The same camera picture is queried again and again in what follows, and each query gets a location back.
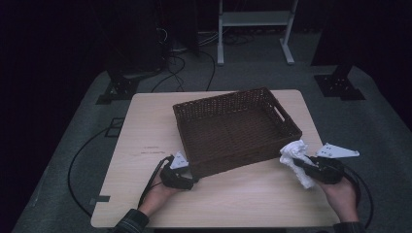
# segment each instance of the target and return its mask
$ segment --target person's left hand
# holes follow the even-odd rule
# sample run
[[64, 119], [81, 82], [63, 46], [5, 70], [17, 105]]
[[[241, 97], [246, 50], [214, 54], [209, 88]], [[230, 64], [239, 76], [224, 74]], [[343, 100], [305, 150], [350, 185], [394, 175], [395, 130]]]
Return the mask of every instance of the person's left hand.
[[152, 189], [146, 194], [142, 205], [138, 209], [147, 217], [159, 210], [173, 194], [182, 191], [181, 189], [165, 186], [161, 182], [160, 172], [161, 169], [154, 178]]

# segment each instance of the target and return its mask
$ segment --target hand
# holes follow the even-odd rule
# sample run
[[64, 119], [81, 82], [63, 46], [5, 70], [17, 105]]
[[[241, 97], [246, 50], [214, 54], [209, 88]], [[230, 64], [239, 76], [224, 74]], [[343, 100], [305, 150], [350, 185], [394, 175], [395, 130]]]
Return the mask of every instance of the hand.
[[152, 189], [146, 194], [145, 200], [138, 209], [148, 217], [159, 210], [173, 194], [182, 191], [161, 183], [160, 172], [161, 169], [154, 178]]
[[324, 190], [327, 202], [339, 216], [340, 222], [359, 221], [357, 194], [351, 182], [343, 178], [336, 184], [317, 183]]

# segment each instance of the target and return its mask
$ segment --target person's right hand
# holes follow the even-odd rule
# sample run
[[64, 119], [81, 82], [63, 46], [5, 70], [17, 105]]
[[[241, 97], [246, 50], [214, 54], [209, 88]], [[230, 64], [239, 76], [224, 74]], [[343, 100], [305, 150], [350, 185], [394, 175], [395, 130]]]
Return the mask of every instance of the person's right hand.
[[343, 178], [340, 183], [336, 184], [317, 183], [324, 190], [327, 202], [335, 210], [340, 222], [359, 221], [357, 194], [350, 181]]

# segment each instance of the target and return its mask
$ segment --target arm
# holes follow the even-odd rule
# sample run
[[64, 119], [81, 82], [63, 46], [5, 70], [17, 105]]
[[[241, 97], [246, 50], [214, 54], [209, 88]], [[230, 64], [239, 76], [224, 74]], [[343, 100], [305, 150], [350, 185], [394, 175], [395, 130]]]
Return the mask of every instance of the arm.
[[113, 228], [112, 233], [142, 233], [149, 223], [149, 217], [158, 211], [173, 194], [182, 191], [163, 185], [159, 173], [160, 171], [155, 176], [153, 188], [146, 195], [142, 205], [137, 210], [131, 209]]
[[340, 223], [333, 225], [336, 233], [365, 232], [357, 211], [357, 195], [351, 182], [343, 178], [340, 183], [318, 185], [326, 194], [329, 205], [335, 210]]

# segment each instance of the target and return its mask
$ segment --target basket handle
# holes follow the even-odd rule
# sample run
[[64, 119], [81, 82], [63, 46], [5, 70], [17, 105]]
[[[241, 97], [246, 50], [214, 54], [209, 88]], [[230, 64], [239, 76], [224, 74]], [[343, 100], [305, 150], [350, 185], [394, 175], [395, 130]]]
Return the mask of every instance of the basket handle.
[[288, 118], [288, 114], [285, 112], [285, 110], [282, 107], [278, 108], [277, 106], [273, 106], [273, 109], [275, 110], [279, 118], [282, 120], [282, 122], [285, 122], [285, 120]]

